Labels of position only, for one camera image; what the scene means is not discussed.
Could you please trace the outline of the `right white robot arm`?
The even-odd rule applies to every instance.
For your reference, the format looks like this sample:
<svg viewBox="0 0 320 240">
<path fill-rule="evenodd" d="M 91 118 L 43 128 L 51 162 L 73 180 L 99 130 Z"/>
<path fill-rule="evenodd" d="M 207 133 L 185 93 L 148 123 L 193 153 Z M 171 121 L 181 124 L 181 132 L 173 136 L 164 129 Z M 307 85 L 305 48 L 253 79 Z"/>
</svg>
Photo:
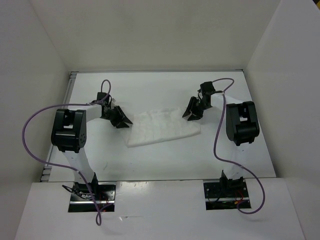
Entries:
<svg viewBox="0 0 320 240">
<path fill-rule="evenodd" d="M 203 97 L 192 96 L 182 116 L 188 117 L 188 121 L 200 120 L 204 111 L 212 107 L 211 98 L 218 103 L 222 111 L 214 138 L 213 155 L 217 160 L 231 165 L 229 169 L 221 172 L 219 191 L 223 196 L 229 197 L 243 186 L 246 151 L 260 134 L 260 126 L 253 101 L 241 102 L 223 93 Z M 217 155 L 218 138 L 223 123 L 227 138 L 235 145 L 230 160 Z"/>
</svg>

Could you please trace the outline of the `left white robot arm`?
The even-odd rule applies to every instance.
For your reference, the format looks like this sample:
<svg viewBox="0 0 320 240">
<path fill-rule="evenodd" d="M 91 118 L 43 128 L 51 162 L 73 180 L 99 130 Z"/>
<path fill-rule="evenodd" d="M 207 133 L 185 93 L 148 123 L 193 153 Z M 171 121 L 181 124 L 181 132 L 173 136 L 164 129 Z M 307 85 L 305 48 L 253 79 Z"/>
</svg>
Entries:
<svg viewBox="0 0 320 240">
<path fill-rule="evenodd" d="M 133 124 L 121 107 L 113 103 L 112 97 L 100 91 L 88 106 L 57 109 L 51 132 L 51 143 L 76 169 L 71 192 L 78 196 L 82 193 L 88 200 L 96 199 L 102 192 L 85 152 L 87 123 L 95 119 L 107 120 L 117 129 L 129 128 Z"/>
</svg>

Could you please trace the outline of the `white pleated skirt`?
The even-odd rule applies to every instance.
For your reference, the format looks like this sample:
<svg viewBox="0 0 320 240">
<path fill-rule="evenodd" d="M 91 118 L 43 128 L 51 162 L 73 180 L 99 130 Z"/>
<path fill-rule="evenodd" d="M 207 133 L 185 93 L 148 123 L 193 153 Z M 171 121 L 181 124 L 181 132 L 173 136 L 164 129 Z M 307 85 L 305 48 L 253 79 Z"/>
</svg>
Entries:
<svg viewBox="0 0 320 240">
<path fill-rule="evenodd" d="M 129 128 L 120 130 L 128 148 L 193 137 L 201 133 L 201 125 L 182 118 L 182 108 L 162 108 L 134 114 Z"/>
</svg>

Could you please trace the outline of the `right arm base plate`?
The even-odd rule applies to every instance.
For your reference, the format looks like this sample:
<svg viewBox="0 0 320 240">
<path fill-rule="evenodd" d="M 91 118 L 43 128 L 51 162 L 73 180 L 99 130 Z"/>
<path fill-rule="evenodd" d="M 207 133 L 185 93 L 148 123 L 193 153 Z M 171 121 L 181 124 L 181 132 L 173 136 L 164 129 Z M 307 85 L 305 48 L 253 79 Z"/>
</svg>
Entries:
<svg viewBox="0 0 320 240">
<path fill-rule="evenodd" d="M 240 188 L 222 190 L 221 184 L 218 181 L 205 181 L 203 189 L 207 211 L 236 209 L 238 203 L 240 203 L 240 209 L 251 208 L 247 184 L 245 182 Z"/>
</svg>

